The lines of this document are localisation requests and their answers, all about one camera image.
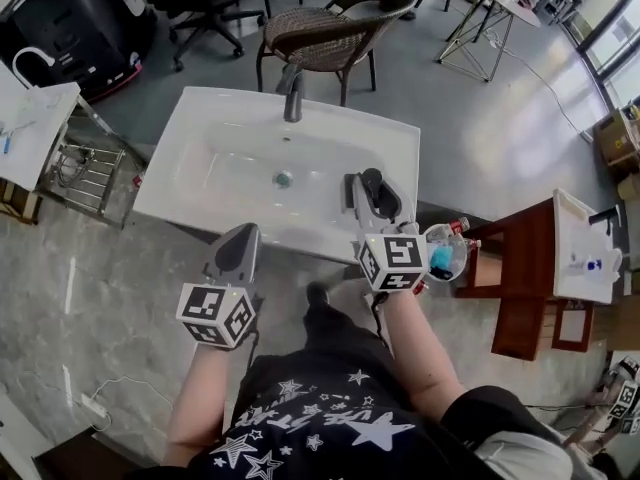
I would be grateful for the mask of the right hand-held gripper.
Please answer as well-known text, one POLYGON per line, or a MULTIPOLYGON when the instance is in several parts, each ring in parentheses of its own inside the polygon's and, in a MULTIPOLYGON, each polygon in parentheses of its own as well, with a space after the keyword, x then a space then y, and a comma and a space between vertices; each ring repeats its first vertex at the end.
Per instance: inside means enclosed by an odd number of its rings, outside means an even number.
POLYGON ((343 211, 353 210, 358 222, 355 260, 374 292, 412 290, 428 271, 427 242, 419 233, 414 205, 400 186, 383 181, 378 213, 386 219, 374 219, 360 173, 343 177, 343 211))

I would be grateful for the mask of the brown pump dispenser bottle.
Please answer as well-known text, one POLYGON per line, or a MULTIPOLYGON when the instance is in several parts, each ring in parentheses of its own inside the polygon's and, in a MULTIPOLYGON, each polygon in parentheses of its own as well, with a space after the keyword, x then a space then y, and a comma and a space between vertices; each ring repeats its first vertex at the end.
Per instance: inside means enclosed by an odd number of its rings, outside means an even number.
POLYGON ((381 217, 393 222, 399 215, 401 199, 392 187, 384 180, 380 170, 368 168, 359 174, 370 206, 381 217))

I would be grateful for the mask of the person's right forearm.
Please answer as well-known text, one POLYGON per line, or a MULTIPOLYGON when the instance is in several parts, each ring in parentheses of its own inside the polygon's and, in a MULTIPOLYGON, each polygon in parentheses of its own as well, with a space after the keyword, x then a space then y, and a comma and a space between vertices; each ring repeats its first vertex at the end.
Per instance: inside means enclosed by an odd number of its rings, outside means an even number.
POLYGON ((412 406, 425 418, 441 421, 466 392, 447 351, 413 292, 393 292, 376 300, 398 376, 412 406))

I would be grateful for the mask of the wooden sink cabinet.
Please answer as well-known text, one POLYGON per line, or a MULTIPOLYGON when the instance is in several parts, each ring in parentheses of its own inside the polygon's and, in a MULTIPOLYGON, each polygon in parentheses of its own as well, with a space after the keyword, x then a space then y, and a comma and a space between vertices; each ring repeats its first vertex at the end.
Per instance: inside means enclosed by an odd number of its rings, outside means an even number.
POLYGON ((589 349, 595 299, 554 293, 555 224, 554 201, 547 199, 466 233, 481 247, 471 253, 466 285, 455 296, 499 301, 493 354, 533 362, 542 348, 589 349))

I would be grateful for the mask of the dark metal frame stand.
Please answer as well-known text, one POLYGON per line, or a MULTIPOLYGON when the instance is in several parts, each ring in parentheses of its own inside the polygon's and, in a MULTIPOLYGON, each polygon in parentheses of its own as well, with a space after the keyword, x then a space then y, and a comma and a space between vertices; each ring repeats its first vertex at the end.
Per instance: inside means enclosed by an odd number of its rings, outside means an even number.
POLYGON ((115 229, 137 195, 134 176, 148 160, 81 96, 61 127, 35 194, 115 229))

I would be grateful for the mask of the small white sink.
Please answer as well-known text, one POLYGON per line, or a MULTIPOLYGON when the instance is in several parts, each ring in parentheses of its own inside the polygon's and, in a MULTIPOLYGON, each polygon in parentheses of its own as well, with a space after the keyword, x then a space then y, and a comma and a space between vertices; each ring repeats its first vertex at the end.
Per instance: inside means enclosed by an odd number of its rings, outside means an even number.
POLYGON ((76 107, 80 87, 65 83, 25 88, 0 62, 0 178, 36 189, 59 131, 76 107), (3 154, 4 137, 11 147, 3 154))

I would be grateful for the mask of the white waste bucket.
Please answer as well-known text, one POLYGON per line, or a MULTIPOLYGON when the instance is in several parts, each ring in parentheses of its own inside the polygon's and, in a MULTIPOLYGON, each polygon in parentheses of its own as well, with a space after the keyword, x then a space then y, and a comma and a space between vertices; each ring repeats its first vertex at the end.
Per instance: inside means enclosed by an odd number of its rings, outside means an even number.
POLYGON ((428 269, 427 276, 436 281, 451 282, 465 270, 472 252, 468 251, 463 233, 446 236, 441 229, 446 223, 434 224, 426 229, 428 269))

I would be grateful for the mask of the person's black trousers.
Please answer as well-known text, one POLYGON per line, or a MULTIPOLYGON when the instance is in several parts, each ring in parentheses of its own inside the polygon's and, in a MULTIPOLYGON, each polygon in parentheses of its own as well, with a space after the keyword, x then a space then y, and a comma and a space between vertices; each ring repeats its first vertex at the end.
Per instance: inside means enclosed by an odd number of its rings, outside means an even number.
POLYGON ((393 356, 380 337, 356 325, 349 316, 327 302, 310 303, 303 324, 305 350, 358 357, 388 370, 394 367, 393 356))

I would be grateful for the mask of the brown wicker chair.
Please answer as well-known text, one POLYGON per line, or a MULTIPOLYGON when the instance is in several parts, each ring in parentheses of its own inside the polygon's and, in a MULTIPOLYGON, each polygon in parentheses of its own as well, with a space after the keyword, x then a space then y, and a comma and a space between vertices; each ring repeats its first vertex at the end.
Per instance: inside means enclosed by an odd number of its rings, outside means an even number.
POLYGON ((415 0, 331 0, 323 7, 289 9, 270 18, 256 57, 257 90, 264 90, 263 59, 277 57, 303 72, 333 73, 340 105, 347 102, 349 76, 369 62, 371 89, 377 89, 375 43, 415 0))

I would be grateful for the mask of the white power strip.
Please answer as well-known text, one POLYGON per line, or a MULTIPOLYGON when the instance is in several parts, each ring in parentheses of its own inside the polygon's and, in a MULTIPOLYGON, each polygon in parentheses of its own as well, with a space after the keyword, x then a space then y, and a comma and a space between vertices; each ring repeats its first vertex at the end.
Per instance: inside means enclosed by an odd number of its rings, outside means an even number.
POLYGON ((101 405, 94 397, 90 397, 82 393, 81 403, 100 418, 107 418, 109 416, 107 409, 103 405, 101 405))

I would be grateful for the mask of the white rectangular basin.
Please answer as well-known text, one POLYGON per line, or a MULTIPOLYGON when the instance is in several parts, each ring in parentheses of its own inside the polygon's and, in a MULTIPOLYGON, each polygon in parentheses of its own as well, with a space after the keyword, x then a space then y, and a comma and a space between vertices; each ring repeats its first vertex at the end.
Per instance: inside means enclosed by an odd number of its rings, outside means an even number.
POLYGON ((590 226, 588 217, 596 211, 568 192, 556 188, 554 211, 555 260, 553 296, 609 304, 613 286, 620 278, 622 251, 613 245, 613 232, 606 224, 590 226), (601 272, 586 272, 585 263, 600 259, 601 272))

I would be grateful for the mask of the dark brown wooden cabinet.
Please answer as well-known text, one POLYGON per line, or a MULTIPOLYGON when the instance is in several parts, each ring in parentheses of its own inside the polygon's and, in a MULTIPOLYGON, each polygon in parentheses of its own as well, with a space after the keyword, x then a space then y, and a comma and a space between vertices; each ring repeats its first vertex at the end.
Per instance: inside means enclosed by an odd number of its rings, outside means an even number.
POLYGON ((87 428, 33 458, 42 480, 124 480, 158 463, 87 428))

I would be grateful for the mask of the cardboard box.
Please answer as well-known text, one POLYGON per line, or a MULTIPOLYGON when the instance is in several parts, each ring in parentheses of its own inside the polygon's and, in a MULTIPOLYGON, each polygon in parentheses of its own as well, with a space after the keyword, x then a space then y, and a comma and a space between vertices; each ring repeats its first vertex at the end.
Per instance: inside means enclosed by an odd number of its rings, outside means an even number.
POLYGON ((603 160, 609 167, 623 163, 640 152, 640 119, 631 119, 616 109, 598 121, 594 139, 603 160))

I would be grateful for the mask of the white gooseneck faucet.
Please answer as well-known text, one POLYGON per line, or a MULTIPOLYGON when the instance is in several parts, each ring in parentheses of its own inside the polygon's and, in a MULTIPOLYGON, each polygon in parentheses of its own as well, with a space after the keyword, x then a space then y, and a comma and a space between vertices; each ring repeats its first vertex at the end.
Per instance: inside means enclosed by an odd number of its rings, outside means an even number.
POLYGON ((27 89, 32 89, 34 88, 34 85, 22 74, 22 72, 19 70, 18 66, 17 66, 17 62, 18 59, 25 55, 25 54, 34 54, 36 56, 38 56, 41 60, 43 60, 46 65, 48 67, 52 67, 56 60, 48 55, 47 53, 45 53, 43 50, 41 50, 40 48, 37 47, 33 47, 33 46, 27 46, 24 47, 20 50, 18 50, 13 59, 12 59, 12 64, 11 64, 11 70, 13 72, 13 75, 20 81, 21 84, 23 84, 27 89))

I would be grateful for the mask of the person's white garment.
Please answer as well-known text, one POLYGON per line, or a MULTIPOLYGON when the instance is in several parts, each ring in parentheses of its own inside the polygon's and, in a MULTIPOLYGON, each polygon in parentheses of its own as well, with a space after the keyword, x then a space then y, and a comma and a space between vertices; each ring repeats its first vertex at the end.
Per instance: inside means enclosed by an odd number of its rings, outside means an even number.
POLYGON ((559 445, 520 432, 488 437, 475 455, 502 480, 571 480, 573 474, 572 461, 559 445))

